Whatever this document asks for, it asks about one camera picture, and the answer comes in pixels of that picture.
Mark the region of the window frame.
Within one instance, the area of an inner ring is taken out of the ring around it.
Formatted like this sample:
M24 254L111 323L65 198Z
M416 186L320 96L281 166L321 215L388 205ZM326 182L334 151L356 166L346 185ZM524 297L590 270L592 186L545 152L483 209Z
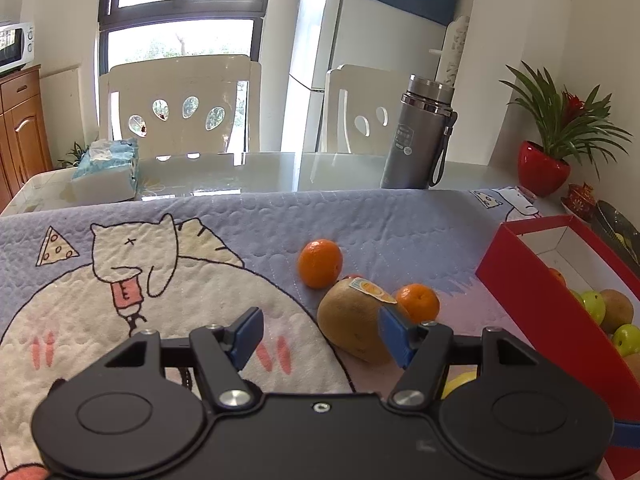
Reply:
M104 81L115 66L153 58L244 55L246 104L236 115L244 148L259 148L259 49L268 0L99 0L98 121L104 138L120 135L117 103Z

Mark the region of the red cardboard box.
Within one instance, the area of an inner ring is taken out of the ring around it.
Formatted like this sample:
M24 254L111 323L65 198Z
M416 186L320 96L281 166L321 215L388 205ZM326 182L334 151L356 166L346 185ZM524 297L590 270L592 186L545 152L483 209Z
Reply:
M639 280L575 217L503 222L477 278L530 344L600 396L626 424L605 454L616 479L639 475L639 383L576 292L621 292L639 303Z

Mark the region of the dark fruit bowl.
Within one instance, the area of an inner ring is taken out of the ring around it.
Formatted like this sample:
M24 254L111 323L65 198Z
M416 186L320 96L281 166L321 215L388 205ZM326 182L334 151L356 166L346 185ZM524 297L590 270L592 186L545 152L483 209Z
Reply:
M598 200L591 219L593 232L618 255L626 266L639 275L639 231L617 209Z

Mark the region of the tissue pack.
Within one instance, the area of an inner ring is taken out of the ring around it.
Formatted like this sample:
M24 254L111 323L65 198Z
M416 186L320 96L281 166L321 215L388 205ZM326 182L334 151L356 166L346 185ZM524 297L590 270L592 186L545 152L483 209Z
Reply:
M136 139L96 140L70 178L81 205L119 203L137 195L139 147Z

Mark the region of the white refrigerator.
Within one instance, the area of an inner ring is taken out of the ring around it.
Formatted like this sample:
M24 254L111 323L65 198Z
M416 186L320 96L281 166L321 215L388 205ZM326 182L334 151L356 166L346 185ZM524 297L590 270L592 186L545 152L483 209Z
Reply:
M434 76L434 52L444 43L448 25L375 0L299 0L282 151L314 151L320 146L329 70L352 64Z

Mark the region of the green apple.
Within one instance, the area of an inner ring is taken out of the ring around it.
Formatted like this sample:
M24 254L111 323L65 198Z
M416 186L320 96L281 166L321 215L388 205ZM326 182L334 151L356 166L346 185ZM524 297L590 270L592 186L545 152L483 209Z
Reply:
M593 321L597 325L601 325L605 318L606 303L600 292L596 292L595 290L588 290L588 292L583 292L580 295L580 299L582 300L582 305L589 313Z
M634 324L621 325L612 336L612 344L622 358L640 352L640 328Z

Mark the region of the white chair near window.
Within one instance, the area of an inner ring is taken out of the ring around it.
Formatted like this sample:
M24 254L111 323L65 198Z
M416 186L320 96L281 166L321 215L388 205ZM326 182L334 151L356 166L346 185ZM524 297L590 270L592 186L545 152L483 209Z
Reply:
M262 66L246 55L120 64L99 79L100 137L134 139L142 158L260 150Z

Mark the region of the white chair near fridge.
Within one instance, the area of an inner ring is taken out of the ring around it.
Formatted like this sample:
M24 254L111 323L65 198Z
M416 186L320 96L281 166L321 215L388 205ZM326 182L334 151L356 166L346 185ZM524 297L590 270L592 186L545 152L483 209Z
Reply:
M386 156L410 76L343 64L326 73L320 150Z

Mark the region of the red ornament decoration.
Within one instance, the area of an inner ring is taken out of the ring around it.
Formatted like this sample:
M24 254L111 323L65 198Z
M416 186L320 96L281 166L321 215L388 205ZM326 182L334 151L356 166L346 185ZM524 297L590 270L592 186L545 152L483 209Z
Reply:
M570 183L561 204L580 220L589 223L596 210L597 201L593 196L593 187L587 183L582 185Z

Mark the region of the red potted plant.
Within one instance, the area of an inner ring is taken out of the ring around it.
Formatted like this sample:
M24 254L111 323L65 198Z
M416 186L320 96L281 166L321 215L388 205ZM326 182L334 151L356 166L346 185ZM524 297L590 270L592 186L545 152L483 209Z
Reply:
M570 176L570 158L598 170L598 162L616 162L618 152L628 152L634 136L612 123L610 94L601 96L595 86L583 99L558 87L548 70L527 63L508 71L514 79L501 83L513 92L509 104L533 118L539 136L518 150L518 183L529 193L547 197L562 188Z

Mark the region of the wooden sideboard cabinet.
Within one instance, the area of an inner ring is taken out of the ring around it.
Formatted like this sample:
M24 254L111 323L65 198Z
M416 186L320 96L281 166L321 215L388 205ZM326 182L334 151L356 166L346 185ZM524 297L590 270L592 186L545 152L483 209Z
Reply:
M1 77L1 209L37 174L53 169L44 126L40 66Z

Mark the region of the white microwave oven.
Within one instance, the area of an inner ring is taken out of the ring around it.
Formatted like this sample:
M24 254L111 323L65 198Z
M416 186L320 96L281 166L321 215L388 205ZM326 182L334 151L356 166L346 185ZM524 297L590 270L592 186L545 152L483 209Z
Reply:
M21 70L34 60L35 26L32 22L0 26L0 74Z

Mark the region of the small orange tangerine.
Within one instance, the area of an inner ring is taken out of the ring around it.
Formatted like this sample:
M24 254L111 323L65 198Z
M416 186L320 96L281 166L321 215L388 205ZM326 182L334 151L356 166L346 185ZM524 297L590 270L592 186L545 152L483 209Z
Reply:
M395 298L414 324L435 321L439 314L439 299L434 290L426 285L419 283L405 285L398 289Z

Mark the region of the grey thermos bottle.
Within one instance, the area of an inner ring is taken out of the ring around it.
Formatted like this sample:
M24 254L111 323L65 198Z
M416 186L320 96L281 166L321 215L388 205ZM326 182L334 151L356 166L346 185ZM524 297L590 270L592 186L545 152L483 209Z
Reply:
M425 190L439 184L458 114L454 88L412 74L400 100L398 125L383 170L381 188Z

